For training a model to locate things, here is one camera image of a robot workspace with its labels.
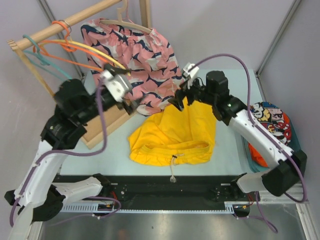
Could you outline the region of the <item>yellow shorts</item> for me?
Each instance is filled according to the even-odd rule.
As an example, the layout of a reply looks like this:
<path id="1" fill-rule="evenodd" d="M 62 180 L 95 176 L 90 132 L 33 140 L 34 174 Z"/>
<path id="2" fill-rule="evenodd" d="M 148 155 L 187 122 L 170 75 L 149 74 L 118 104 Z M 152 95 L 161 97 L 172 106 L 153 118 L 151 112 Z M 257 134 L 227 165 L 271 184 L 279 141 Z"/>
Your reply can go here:
<path id="1" fill-rule="evenodd" d="M 194 101 L 179 111 L 168 105 L 149 116 L 129 137 L 129 158 L 138 164 L 169 167 L 199 165 L 211 160 L 217 120 L 208 104 Z"/>

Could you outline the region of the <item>yellow hanger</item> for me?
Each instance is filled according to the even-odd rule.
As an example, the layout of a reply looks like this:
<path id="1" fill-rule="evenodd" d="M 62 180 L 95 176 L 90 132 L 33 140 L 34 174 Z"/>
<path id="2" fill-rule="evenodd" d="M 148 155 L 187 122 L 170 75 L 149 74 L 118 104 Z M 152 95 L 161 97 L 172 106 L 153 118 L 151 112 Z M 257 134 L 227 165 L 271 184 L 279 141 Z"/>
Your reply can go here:
<path id="1" fill-rule="evenodd" d="M 72 41 L 72 40 L 70 40 L 68 42 L 66 42 L 65 40 L 62 40 L 62 39 L 41 41 L 40 44 L 38 44 L 38 46 L 40 48 L 40 53 L 45 55 L 46 57 L 49 57 L 52 59 L 56 59 L 56 60 L 59 60 L 62 62 L 70 63 L 72 65 L 87 68 L 87 69 L 94 70 L 97 72 L 101 72 L 103 70 L 101 67 L 96 67 L 96 66 L 91 66 L 88 64 L 79 63 L 75 60 L 68 60 L 66 58 L 62 58 L 62 57 L 58 57 L 56 55 L 50 54 L 45 48 L 45 45 L 48 45 L 48 44 L 59 45 L 61 48 L 63 48 L 68 53 L 80 51 L 80 52 L 86 53 L 87 55 L 90 55 L 91 57 L 95 57 L 98 60 L 101 60 L 103 64 L 112 63 L 112 66 L 116 66 L 116 67 L 119 67 L 120 69 L 127 70 L 122 64 L 120 64 L 118 61 L 116 61 L 115 59 L 113 59 L 112 57 L 107 55 L 106 53 L 104 53 L 96 48 L 93 48 L 91 46 L 88 46 L 86 44 L 83 44 L 83 43 L 80 43 L 77 41 Z"/>

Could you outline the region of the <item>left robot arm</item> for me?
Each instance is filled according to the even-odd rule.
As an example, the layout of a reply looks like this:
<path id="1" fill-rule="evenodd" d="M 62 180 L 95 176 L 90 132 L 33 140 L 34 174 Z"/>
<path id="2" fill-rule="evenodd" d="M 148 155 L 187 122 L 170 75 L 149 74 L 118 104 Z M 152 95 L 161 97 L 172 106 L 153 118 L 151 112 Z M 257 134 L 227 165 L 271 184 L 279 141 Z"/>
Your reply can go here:
<path id="1" fill-rule="evenodd" d="M 78 200 L 110 196 L 108 180 L 95 174 L 68 187 L 57 187 L 53 180 L 67 156 L 91 157 L 102 153 L 107 144 L 94 152 L 74 152 L 80 138 L 87 132 L 86 124 L 99 116 L 103 138 L 107 138 L 104 112 L 116 106 L 131 115 L 144 100 L 143 97 L 127 102 L 125 96 L 132 92 L 132 84 L 123 75 L 104 79 L 93 94 L 89 94 L 79 79 L 64 81 L 54 95 L 56 107 L 40 134 L 36 157 L 23 182 L 16 190 L 7 191 L 5 199 L 12 206 L 9 222 L 14 226 L 17 207 L 25 213 L 31 207 L 31 221 L 44 222 L 55 217 L 62 207 Z"/>

